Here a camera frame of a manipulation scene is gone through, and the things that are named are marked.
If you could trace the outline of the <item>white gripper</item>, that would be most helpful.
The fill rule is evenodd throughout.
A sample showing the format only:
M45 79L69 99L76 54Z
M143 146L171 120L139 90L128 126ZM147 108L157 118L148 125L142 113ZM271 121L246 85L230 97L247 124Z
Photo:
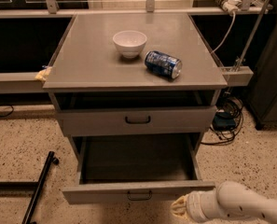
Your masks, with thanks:
M187 219L187 215L197 223L204 223L220 217L216 190L192 191L179 197L171 204L175 217Z

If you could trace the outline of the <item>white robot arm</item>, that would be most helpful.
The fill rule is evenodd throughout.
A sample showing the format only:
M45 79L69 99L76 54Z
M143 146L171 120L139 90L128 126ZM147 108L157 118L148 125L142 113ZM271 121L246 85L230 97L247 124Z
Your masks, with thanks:
M223 182L213 190L192 191L181 196L172 203L171 212L175 217L194 223L255 217L277 224L277 200L268 199L233 181Z

